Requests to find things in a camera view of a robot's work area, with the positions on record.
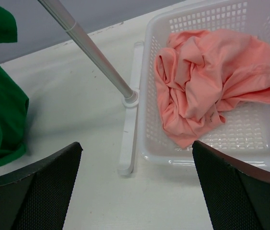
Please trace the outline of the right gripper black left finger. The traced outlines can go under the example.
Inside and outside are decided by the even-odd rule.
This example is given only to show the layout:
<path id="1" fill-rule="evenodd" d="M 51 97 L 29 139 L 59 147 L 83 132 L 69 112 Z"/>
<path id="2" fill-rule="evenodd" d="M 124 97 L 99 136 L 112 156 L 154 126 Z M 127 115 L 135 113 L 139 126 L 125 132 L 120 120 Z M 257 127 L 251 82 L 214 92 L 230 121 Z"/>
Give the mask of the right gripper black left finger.
<path id="1" fill-rule="evenodd" d="M 74 142 L 0 176 L 0 230 L 61 230 L 81 161 Z"/>

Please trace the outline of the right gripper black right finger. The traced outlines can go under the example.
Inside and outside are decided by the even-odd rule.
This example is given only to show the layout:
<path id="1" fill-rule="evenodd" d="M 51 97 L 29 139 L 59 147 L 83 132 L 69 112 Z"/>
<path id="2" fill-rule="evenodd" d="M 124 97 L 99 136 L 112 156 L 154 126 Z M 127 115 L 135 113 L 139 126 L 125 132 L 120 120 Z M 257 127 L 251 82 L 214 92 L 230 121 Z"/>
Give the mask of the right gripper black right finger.
<path id="1" fill-rule="evenodd" d="M 192 148 L 213 229 L 270 230 L 270 172 L 201 141 Z"/>

